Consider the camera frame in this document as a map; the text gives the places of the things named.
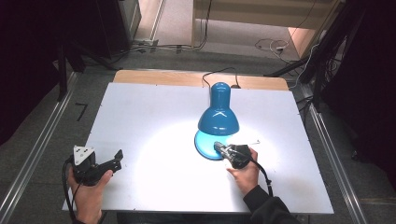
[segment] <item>lamp head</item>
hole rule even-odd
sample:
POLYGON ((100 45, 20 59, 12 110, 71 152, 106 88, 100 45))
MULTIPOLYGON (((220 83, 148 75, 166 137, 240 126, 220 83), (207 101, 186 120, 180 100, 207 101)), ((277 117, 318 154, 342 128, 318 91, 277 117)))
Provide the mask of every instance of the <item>lamp head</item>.
POLYGON ((218 82, 211 88, 210 107, 198 122, 199 131, 195 135, 198 152, 210 160, 222 160, 214 149, 215 142, 226 145, 227 139, 239 131, 236 115, 230 108, 231 88, 224 82, 218 82))

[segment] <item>lamp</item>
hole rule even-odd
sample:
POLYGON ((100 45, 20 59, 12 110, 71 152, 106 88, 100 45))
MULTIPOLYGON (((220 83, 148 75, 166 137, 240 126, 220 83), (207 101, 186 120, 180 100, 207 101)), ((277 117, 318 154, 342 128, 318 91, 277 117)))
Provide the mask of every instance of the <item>lamp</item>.
POLYGON ((198 122, 195 147, 207 159, 222 160, 221 154, 214 149, 214 143, 227 145, 227 139, 239 131, 238 120, 230 108, 230 95, 231 88, 226 83, 218 82, 213 85, 210 107, 198 122))

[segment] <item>table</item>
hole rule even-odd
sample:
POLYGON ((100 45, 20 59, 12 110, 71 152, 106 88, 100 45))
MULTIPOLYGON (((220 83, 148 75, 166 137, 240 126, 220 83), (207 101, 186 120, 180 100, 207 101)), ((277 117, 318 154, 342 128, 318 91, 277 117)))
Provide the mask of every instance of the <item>table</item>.
MULTIPOLYGON (((248 213, 224 162, 207 160, 195 149, 198 120, 209 106, 202 75, 119 71, 109 83, 86 144, 95 147, 98 163, 123 150, 122 169, 104 193, 104 210, 248 213)), ((233 85, 235 76, 207 80, 233 85)), ((241 130, 233 143, 260 140, 251 145, 258 162, 292 213, 333 213, 285 80, 238 76, 238 82, 244 89, 232 89, 231 109, 241 130)), ((266 189, 262 175, 259 181, 266 189)))
MULTIPOLYGON (((341 2, 341 0, 217 0, 212 3, 210 20, 289 27, 297 53, 303 58, 317 42, 321 32, 332 24, 341 2)), ((193 46, 195 19, 205 19, 208 6, 209 0, 193 2, 191 38, 193 46)))

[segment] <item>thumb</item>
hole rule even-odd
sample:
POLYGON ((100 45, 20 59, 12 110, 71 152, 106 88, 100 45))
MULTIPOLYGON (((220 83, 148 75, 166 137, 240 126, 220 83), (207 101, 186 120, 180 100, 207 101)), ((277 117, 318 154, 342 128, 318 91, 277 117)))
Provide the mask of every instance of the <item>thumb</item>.
POLYGON ((96 187, 99 189, 104 189, 105 185, 108 183, 108 181, 110 181, 111 176, 113 176, 113 171, 112 170, 106 171, 100 178, 99 182, 96 184, 96 187))

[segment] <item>white table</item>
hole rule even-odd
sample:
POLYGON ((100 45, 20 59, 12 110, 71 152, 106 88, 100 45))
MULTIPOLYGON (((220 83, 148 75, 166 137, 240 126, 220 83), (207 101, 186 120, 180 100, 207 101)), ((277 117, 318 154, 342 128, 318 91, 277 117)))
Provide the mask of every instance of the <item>white table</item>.
MULTIPOLYGON (((110 83, 86 146, 102 163, 123 150, 122 169, 106 187, 104 210, 246 213, 223 161, 195 149, 198 120, 209 106, 208 88, 110 83)), ((240 132, 292 213, 331 214, 292 93, 232 89, 240 132)), ((264 178, 260 176, 264 189, 264 178)))

